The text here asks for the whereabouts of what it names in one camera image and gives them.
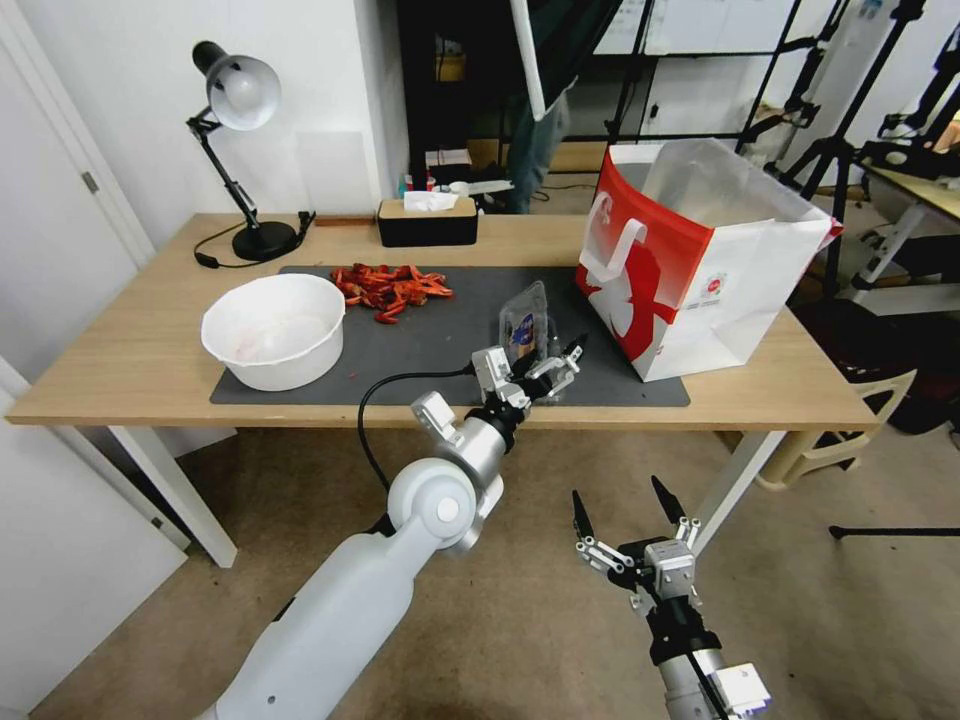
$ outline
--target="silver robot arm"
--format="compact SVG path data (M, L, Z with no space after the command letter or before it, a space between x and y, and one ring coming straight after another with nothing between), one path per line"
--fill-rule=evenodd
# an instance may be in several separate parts
M341 543L278 613L200 720L321 720L403 619L417 573L438 550L463 553L503 495L500 462L537 399L573 382L583 340L514 378L500 347L473 354L484 396L462 424L437 392L411 406L436 441L396 476L396 529Z
M750 718L766 710L770 693L752 663L726 665L720 639L703 625L693 554L700 522L688 519L677 498L655 477L653 486L676 525L672 538L649 538L614 549L596 537L574 491L577 553L611 583L628 590L634 613L647 621L653 635L650 659L666 689L670 720Z

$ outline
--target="bag handle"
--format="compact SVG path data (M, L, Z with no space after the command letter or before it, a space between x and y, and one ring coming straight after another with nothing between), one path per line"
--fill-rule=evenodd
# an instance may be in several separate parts
M633 243L643 244L647 237L647 226L636 218L630 218L623 224L617 242L610 247L605 237L593 232L593 227L598 220L608 225L612 208L613 198L610 197L610 193L598 192L587 215L583 249L580 251L580 264L600 282L609 282L619 277L623 273L623 266L627 262L627 255L630 254Z

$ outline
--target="red crayfish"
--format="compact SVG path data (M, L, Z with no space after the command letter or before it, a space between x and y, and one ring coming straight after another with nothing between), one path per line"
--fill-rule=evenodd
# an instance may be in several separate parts
M422 273L416 265L400 265L391 270L387 265L364 265L336 268L330 273L333 283L347 300L347 305L366 305L379 312L377 322L393 325L407 305L423 305L430 297L453 297L440 273Z

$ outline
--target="black tissue box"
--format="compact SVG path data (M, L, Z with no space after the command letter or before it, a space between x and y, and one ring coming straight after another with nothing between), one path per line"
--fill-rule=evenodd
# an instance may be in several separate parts
M403 200L384 200L377 210L377 227L384 247L473 245L477 242L477 206L472 198L457 198L449 210L404 210Z

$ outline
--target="white plastic bowl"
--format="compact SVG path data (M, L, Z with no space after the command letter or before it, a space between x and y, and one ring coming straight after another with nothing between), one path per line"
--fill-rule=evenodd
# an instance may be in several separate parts
M290 390L313 382L343 350L343 293L296 273L259 278L217 300L200 341L244 385Z

